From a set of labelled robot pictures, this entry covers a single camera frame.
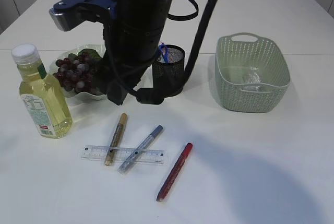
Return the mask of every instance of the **white bowl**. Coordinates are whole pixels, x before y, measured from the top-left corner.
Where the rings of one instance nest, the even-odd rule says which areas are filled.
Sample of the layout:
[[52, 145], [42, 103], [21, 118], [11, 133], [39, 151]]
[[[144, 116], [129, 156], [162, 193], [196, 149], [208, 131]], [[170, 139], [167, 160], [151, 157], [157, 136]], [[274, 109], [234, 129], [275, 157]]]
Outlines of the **white bowl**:
[[[49, 67], [49, 73], [53, 74], [53, 73], [57, 73], [58, 68], [56, 65], [56, 61], [57, 60], [63, 60], [64, 58], [66, 58], [70, 53], [74, 53], [74, 54], [78, 54], [80, 51], [82, 51], [83, 49], [86, 48], [90, 48], [90, 49], [94, 49], [95, 51], [97, 51], [97, 53], [103, 57], [104, 52], [105, 52], [105, 46], [104, 45], [82, 45], [78, 48], [72, 49], [70, 51], [67, 51], [63, 54], [61, 54], [54, 62], [51, 63], [50, 67]], [[78, 100], [81, 101], [87, 101], [87, 100], [104, 100], [106, 98], [106, 95], [101, 94], [101, 95], [92, 95], [91, 93], [88, 92], [80, 92], [78, 94], [76, 94], [74, 91], [68, 92], [65, 91], [65, 89], [63, 89], [64, 92], [64, 96], [67, 98], [76, 98]]]

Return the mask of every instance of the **red pencil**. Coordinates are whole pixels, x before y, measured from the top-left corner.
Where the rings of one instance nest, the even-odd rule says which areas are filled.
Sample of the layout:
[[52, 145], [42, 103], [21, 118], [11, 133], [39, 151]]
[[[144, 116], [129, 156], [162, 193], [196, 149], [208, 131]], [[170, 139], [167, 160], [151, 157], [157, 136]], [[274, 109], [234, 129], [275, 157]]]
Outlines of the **red pencil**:
[[180, 154], [179, 158], [177, 159], [172, 171], [169, 173], [165, 183], [162, 185], [158, 197], [157, 202], [162, 201], [165, 199], [166, 195], [168, 194], [169, 190], [171, 189], [178, 173], [180, 172], [184, 162], [186, 161], [190, 151], [193, 148], [193, 144], [188, 143], [186, 147], [183, 149], [182, 153]]

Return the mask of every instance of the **gold marker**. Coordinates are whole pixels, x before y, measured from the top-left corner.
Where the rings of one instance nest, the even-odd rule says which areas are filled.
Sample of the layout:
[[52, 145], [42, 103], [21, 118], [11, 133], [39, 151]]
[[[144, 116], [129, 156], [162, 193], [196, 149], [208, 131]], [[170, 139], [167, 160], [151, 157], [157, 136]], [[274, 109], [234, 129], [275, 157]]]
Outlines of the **gold marker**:
[[[114, 133], [114, 137], [111, 141], [110, 147], [118, 147], [121, 139], [123, 137], [125, 125], [126, 125], [127, 115], [126, 113], [122, 113], [120, 121], [118, 122], [118, 125], [116, 127], [116, 131]], [[111, 166], [113, 159], [115, 155], [115, 150], [109, 149], [108, 154], [106, 155], [104, 165], [105, 166]]]

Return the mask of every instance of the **clear plastic ruler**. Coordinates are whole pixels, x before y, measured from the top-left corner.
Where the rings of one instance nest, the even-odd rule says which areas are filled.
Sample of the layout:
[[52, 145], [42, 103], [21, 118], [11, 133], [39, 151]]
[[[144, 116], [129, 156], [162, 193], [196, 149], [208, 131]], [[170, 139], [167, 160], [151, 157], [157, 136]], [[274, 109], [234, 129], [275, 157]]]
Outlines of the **clear plastic ruler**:
[[115, 152], [113, 157], [113, 161], [115, 162], [124, 162], [133, 153], [138, 155], [134, 163], [163, 164], [165, 158], [164, 151], [162, 150], [104, 146], [86, 146], [81, 158], [104, 161], [108, 152]]

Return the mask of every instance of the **cooking oil bottle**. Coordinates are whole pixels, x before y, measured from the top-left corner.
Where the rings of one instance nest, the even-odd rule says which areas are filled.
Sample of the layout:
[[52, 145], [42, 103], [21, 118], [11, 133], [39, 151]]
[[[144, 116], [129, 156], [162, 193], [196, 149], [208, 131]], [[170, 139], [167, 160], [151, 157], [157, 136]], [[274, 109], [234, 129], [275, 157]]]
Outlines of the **cooking oil bottle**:
[[12, 56], [22, 76], [19, 93], [40, 135], [61, 138], [72, 118], [59, 81], [47, 74], [34, 45], [19, 45]]

